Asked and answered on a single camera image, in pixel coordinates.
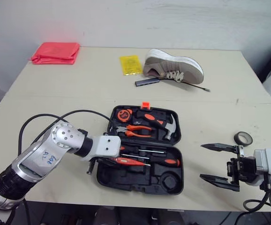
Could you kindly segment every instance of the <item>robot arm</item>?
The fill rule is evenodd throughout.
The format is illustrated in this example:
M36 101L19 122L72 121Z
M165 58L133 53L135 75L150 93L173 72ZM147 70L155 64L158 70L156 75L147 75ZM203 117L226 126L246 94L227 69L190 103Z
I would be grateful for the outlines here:
M200 175L202 179L217 187L233 191L240 191L239 181L243 181L252 186L260 186L261 190L270 194L268 196L271 204L271 149L255 150L253 157L244 157L244 148L241 145L232 146L213 143L204 144L202 147L237 154L237 158L231 158L230 162L227 162L227 175L232 177L231 183L228 183L226 178L206 174ZM243 205L248 211L256 211L259 209L250 209L245 203Z
M0 209L17 206L26 193L46 177L66 152L90 161L96 157L117 157L118 136L87 137L70 123L59 122L46 131L41 141L33 143L0 174Z

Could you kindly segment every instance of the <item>table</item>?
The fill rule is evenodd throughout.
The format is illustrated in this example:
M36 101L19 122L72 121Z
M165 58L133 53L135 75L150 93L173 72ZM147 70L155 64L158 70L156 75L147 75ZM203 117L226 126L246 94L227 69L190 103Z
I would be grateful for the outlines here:
M88 162L67 154L58 167L27 194L31 201L167 208L180 210L243 210L246 199L261 199L258 187L241 183L241 191L215 187L199 174L227 177L228 152L213 152L203 143L234 144L233 135L246 131L254 142L245 148L271 147L271 98L239 51L165 50L199 62L206 92L185 84L160 82L135 87L141 75L123 76L119 57L138 55L141 62L148 49L82 47L74 65L32 65L27 63L0 103L0 172L17 155L21 125L32 115L62 115L75 109L92 109L110 115L117 105L167 108L179 115L182 139L175 146L182 152L184 189L180 195L160 196L125 192L103 187L86 174ZM93 114L77 113L68 117L76 127L91 135L102 134L107 121ZM31 122L23 135L23 149L52 119Z

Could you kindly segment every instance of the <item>wall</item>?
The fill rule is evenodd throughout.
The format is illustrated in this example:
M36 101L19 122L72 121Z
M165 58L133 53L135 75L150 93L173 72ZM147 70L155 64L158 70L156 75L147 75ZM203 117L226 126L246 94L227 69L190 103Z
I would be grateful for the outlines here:
M271 56L271 0L0 0L0 99L45 41L242 50L257 72Z

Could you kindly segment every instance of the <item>shoelace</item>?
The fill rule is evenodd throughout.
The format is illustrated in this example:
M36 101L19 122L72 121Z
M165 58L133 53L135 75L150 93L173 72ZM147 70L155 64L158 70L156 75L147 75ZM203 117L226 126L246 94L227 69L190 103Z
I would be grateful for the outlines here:
M167 79L174 79L176 82L181 82L183 80L183 72L179 70L170 71L166 74Z

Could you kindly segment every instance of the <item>white sneaker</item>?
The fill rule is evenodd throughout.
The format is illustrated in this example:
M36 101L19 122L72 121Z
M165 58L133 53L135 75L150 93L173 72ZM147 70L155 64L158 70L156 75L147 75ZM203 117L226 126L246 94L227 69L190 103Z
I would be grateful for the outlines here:
M204 75L201 66L185 56L172 56L159 49L150 49L143 69L145 76L174 79L177 82L200 84Z

